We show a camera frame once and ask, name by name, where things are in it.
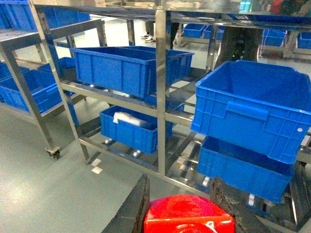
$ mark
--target metal shelf frame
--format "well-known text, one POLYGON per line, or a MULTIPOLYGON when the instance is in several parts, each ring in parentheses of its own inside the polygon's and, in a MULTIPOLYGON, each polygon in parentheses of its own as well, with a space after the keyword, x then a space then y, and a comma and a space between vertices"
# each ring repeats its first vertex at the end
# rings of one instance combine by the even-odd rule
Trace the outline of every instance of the metal shelf frame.
MULTIPOLYGON (((100 19, 53 29, 51 30, 51 38, 54 40, 64 36, 69 36, 71 39, 71 45, 74 45, 74 39, 72 36, 73 34, 84 32, 93 28, 97 29, 100 45, 107 45, 104 33, 104 22, 102 22, 100 19)), ((5 103, 0 103, 0 110, 3 110, 6 113, 12 114, 19 119, 36 125, 45 142, 46 151, 51 156, 56 156, 56 158, 58 158, 60 148, 55 145, 45 122, 50 118, 62 113, 65 110, 65 107, 63 103, 59 103, 58 105, 41 114, 15 58, 16 50, 34 45, 39 51, 40 59, 43 60, 44 54, 41 50, 41 43, 42 40, 39 36, 39 33, 25 33, 17 37, 11 36, 9 38, 0 38, 0 53, 4 58, 4 61, 6 62, 29 111, 23 111, 5 103)), ((72 104, 76 104, 84 98, 85 97, 82 95, 75 94, 72 96, 72 98, 70 98, 70 101, 72 104)))
MULTIPOLYGON (((299 23, 283 23, 283 22, 255 22, 248 18, 246 20, 232 20, 222 17, 223 14, 228 13, 228 8, 221 4, 216 4, 219 9, 211 9, 205 5, 198 4, 211 3, 215 4, 212 0, 202 0, 198 2, 183 2, 178 0, 157 0, 157 1, 143 1, 125 2, 123 0, 108 0, 99 1, 94 0, 91 2, 71 0, 62 1, 54 0, 53 2, 46 0, 30 0, 31 11, 34 15, 34 19, 39 31, 39 36, 43 42, 43 47, 49 58, 53 74, 55 76, 56 83, 61 93, 62 100, 64 102, 64 108, 68 114, 69 122, 73 130, 76 140, 79 142, 82 152, 84 154, 87 163, 92 162, 99 154, 90 156, 87 148, 95 149, 107 156, 111 156, 119 161, 132 165, 135 168, 142 170, 143 172, 152 174, 164 181, 182 187, 197 195, 208 197, 209 189, 206 185, 201 185, 205 180, 205 177, 199 176, 193 179, 189 177, 189 171, 193 170, 197 163, 197 156, 199 152, 200 141, 195 139, 195 133, 185 135, 183 138, 179 137, 181 141, 172 142, 169 139, 165 139, 165 122, 170 121, 179 125, 189 127, 193 119, 193 114, 187 112, 177 112, 169 107, 166 107, 166 101, 169 103, 187 104, 193 106, 193 104, 186 103, 185 101, 191 96, 195 95, 195 82, 207 74, 213 67, 216 38, 219 25, 224 26, 237 26, 237 27, 252 27, 252 28, 279 28, 287 30, 302 30, 310 31, 310 24, 299 23), (64 9, 71 9, 80 12, 87 12, 92 14, 98 14, 103 16, 111 16, 116 18, 123 18, 127 20, 129 45, 135 45, 134 39, 134 24, 133 19, 155 20, 155 36, 156 36, 156 88, 157 88, 157 104, 152 106, 137 100, 132 97, 122 96, 113 92, 106 91, 102 88, 91 87, 89 85, 76 82, 74 73, 64 73, 59 65, 56 49, 52 40, 52 31, 46 24, 46 16, 43 11, 43 6, 49 5, 54 7, 60 7, 64 9), (213 24, 211 37, 208 46, 208 57, 206 69, 191 69, 190 76, 185 79, 188 84, 181 88, 168 87, 165 85, 166 77, 166 51, 170 49, 170 23, 206 23, 213 24), (174 91, 169 93, 169 89, 173 88, 174 91), (158 150, 154 155, 145 156, 144 154, 139 157, 132 156, 133 149, 120 149, 120 145, 117 142, 110 141, 105 143, 103 136, 98 139, 97 134, 101 130, 100 119, 95 118, 84 124, 80 124, 78 116, 74 110, 73 103, 68 95, 68 91, 92 97, 94 99, 105 101, 109 104, 118 105, 124 108, 128 108, 143 114, 147 114, 153 117, 157 117, 157 129, 158 129, 158 150), (181 155, 186 147, 194 143, 194 147, 191 153, 181 155), (174 172, 174 166, 176 160, 182 158, 184 163, 183 169, 180 174, 174 172)), ((239 14, 239 6, 234 6, 232 9, 233 14, 239 14)), ((259 15, 267 14, 266 11, 258 13, 259 15)), ((295 183, 296 186, 300 186, 301 182, 295 183)), ((296 206, 293 207, 293 211, 302 209, 299 204, 299 195, 292 195, 291 198, 296 206)), ((260 218, 260 220, 272 229, 279 232, 294 232, 284 228, 274 222, 260 218)))

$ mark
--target gray floor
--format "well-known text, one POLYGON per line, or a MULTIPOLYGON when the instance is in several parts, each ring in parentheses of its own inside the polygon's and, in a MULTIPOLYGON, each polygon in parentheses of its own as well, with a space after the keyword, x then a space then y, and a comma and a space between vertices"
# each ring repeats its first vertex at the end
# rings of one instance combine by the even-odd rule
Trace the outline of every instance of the gray floor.
MULTIPOLYGON (((137 44, 143 22, 135 22, 137 44)), ((127 46, 124 21, 106 24, 109 46, 127 46)), ((90 30, 76 40, 77 46, 98 46, 96 31, 90 30)), ((180 50, 195 51, 193 67, 204 68, 207 45, 188 44, 180 50)), ((60 56, 69 56, 59 48, 60 56)), ((20 57, 38 61, 33 48, 17 52, 20 57)), ((284 61, 265 63, 291 65, 311 74, 310 65, 284 61)), ((107 107, 90 98, 76 105, 81 122, 98 116, 107 107)), ((101 154, 95 174, 92 165, 84 163, 82 152, 73 141, 65 113, 55 117, 48 127, 63 149, 62 158, 54 160, 34 125, 0 112, 0 232, 1 233, 99 233, 118 210, 141 172, 101 154)), ((174 185, 151 178, 151 199, 187 193, 174 185)))

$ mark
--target person's shoe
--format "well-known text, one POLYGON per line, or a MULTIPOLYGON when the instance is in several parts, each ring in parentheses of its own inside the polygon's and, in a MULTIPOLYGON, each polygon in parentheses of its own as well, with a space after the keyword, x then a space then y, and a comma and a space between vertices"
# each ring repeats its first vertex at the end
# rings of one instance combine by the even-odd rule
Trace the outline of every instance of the person's shoe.
POLYGON ((148 36, 148 38, 147 39, 145 39, 145 42, 146 43, 150 43, 150 42, 155 42, 155 40, 154 40, 154 37, 153 36, 148 36))
POLYGON ((149 34, 142 35, 142 36, 141 36, 141 39, 147 39, 148 37, 149 37, 149 34))

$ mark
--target crate handle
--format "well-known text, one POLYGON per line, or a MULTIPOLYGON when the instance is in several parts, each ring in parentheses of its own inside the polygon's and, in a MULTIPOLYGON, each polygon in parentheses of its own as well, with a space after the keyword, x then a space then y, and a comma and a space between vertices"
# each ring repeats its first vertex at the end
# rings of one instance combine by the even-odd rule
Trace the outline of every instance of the crate handle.
POLYGON ((266 121, 269 114, 268 110, 235 103, 233 101, 228 102, 226 111, 241 114, 247 117, 252 117, 262 121, 266 121))

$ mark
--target blue plastic crate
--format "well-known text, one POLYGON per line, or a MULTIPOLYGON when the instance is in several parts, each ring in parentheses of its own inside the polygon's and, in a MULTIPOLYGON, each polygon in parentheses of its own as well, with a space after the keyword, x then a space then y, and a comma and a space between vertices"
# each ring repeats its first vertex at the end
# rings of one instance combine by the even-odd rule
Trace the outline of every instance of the blue plastic crate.
POLYGON ((298 48, 311 49, 311 33, 300 33, 298 37, 298 48))
MULTIPOLYGON (((156 49, 146 46, 127 46, 126 49, 141 50, 156 53, 156 49)), ((166 82, 169 85, 180 81, 184 77, 190 74, 191 61, 194 53, 184 52, 178 50, 170 50, 166 60, 166 82)), ((152 79, 152 83, 156 83, 155 77, 152 79)))
POLYGON ((265 29, 261 43, 270 46, 281 46, 284 42, 285 35, 286 31, 265 29))
POLYGON ((59 28, 90 20, 89 14, 52 7, 44 7, 44 13, 50 28, 59 28))
POLYGON ((201 38, 205 27, 206 25, 204 24, 195 24, 195 23, 187 24, 184 28, 183 35, 184 37, 201 38))
MULTIPOLYGON (((141 98, 156 93, 154 48, 99 47, 70 50, 75 53, 78 81, 141 98)), ((169 85, 189 74, 192 55, 190 52, 169 52, 166 76, 169 85)))
MULTIPOLYGON (((37 32, 35 20, 27 1, 24 0, 0 0, 12 28, 27 32, 37 32)), ((44 7, 50 28, 57 28, 90 19, 89 14, 44 7)))
MULTIPOLYGON (((142 113, 138 113, 119 106, 113 106, 100 113, 102 130, 104 136, 112 138, 129 147, 135 148, 147 154, 152 154, 157 148, 157 118, 142 113), (133 117, 150 122, 152 129, 145 129, 125 121, 113 122, 115 112, 128 113, 133 117)), ((166 137, 172 135, 173 124, 166 122, 166 137)))
MULTIPOLYGON (((60 65, 62 68, 70 68, 75 67, 75 61, 74 58, 71 57, 63 57, 59 59, 60 65)), ((52 72, 51 66, 49 63, 38 67, 38 70, 45 71, 45 72, 52 72)))
POLYGON ((11 28, 11 25, 7 19, 6 14, 4 13, 4 10, 0 5, 0 29, 7 29, 7 28, 11 28))
MULTIPOLYGON (((53 74, 31 70, 24 73, 24 78, 41 113, 61 102, 53 74)), ((8 105, 29 111, 13 78, 0 82, 0 95, 8 105)))
MULTIPOLYGON (((207 28, 204 29, 204 39, 210 39, 210 33, 211 33, 212 25, 209 25, 207 28)), ((217 33, 217 40, 222 40, 224 35, 224 26, 218 27, 218 33, 217 33)))
POLYGON ((211 178, 219 176, 230 186, 274 203, 280 203, 294 177, 293 165, 212 137, 201 145, 197 171, 211 178))
POLYGON ((12 28, 36 32, 37 27, 27 1, 0 0, 12 28))
POLYGON ((311 126, 308 75, 290 67, 226 62, 196 87, 194 132, 295 162, 311 126))
MULTIPOLYGON (((20 67, 20 70, 22 73, 24 73, 24 72, 28 71, 29 69, 24 68, 24 67, 20 67)), ((0 62, 0 81, 5 80, 11 76, 12 76, 12 74, 11 74, 8 66, 5 63, 0 62)), ((0 102, 3 102, 3 101, 4 101, 4 99, 3 99, 2 95, 0 94, 0 102)))

